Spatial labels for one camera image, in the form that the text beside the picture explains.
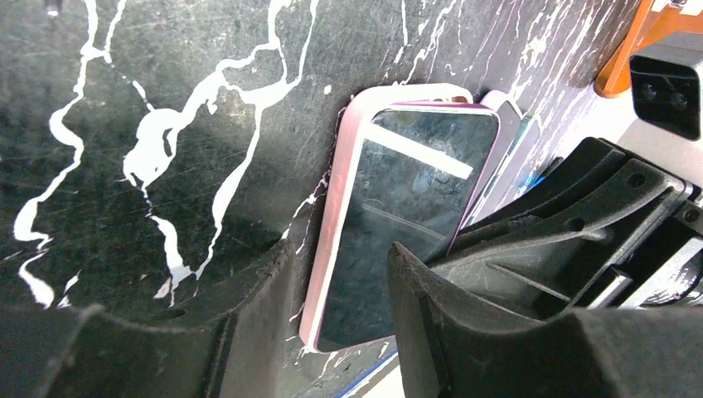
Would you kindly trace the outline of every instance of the screw hole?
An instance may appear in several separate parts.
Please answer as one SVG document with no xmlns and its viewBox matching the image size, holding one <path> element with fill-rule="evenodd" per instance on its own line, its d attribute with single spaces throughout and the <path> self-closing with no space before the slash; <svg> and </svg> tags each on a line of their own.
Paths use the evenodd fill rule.
<svg viewBox="0 0 703 398">
<path fill-rule="evenodd" d="M 633 174 L 630 176 L 628 179 L 628 185 L 632 188 L 639 188 L 642 185 L 644 185 L 644 182 L 647 180 L 647 178 L 644 176 L 644 174 Z"/>
<path fill-rule="evenodd" d="M 168 308 L 161 312 L 159 315 L 154 317 L 154 321 L 167 321 L 168 319 L 180 318 L 186 314 L 185 309 L 180 308 Z"/>
<path fill-rule="evenodd" d="M 696 209 L 690 209 L 683 213 L 683 219 L 686 222 L 698 221 L 699 218 L 701 218 L 701 213 Z"/>
<path fill-rule="evenodd" d="M 571 232 L 581 232 L 586 226 L 586 221 L 583 218 L 572 218 L 566 222 L 566 229 Z"/>
</svg>

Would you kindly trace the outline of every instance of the orange object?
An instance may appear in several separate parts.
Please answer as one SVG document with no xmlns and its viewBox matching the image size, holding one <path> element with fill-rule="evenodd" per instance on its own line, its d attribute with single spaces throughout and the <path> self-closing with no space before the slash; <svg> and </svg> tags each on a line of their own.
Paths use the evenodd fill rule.
<svg viewBox="0 0 703 398">
<path fill-rule="evenodd" d="M 630 88 L 630 56 L 678 31 L 703 33 L 703 14 L 681 15 L 678 8 L 651 11 L 654 0 L 642 0 L 628 35 L 595 79 L 601 97 L 617 98 Z"/>
</svg>

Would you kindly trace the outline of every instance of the black marble tabletop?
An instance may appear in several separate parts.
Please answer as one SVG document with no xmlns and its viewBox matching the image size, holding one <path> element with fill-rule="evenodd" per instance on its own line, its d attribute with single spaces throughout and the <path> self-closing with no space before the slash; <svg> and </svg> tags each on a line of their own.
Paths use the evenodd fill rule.
<svg viewBox="0 0 703 398">
<path fill-rule="evenodd" d="M 0 3 L 0 300 L 146 320 L 299 245 L 280 395 L 335 396 L 391 340 L 295 337 L 339 114 L 374 85 L 503 90 L 551 156 L 635 0 Z"/>
</svg>

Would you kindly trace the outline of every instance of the pink phone case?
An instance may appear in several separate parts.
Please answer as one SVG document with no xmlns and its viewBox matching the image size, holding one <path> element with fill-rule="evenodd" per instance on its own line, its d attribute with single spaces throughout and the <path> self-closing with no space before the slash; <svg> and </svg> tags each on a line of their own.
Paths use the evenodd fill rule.
<svg viewBox="0 0 703 398">
<path fill-rule="evenodd" d="M 454 100 L 463 106 L 473 102 L 468 90 L 450 84 L 374 87 L 357 95 L 342 116 L 322 229 L 299 330 L 300 337 L 309 350 L 318 351 L 317 341 L 325 300 L 364 142 L 360 127 L 370 123 L 379 112 L 393 104 L 429 101 L 447 104 L 439 102 L 441 99 Z"/>
</svg>

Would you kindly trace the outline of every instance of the black screen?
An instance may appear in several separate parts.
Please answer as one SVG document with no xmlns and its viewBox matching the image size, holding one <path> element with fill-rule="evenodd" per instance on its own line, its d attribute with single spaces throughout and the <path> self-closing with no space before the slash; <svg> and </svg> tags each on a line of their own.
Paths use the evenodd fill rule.
<svg viewBox="0 0 703 398">
<path fill-rule="evenodd" d="M 334 351 L 394 333 L 386 278 L 386 256 L 394 241 L 421 260 L 442 246 L 446 250 L 498 131 L 495 115 L 460 111 L 388 109 L 373 119 L 376 126 L 456 159 L 471 172 L 468 178 L 456 177 L 451 170 L 364 141 L 319 349 Z"/>
</svg>

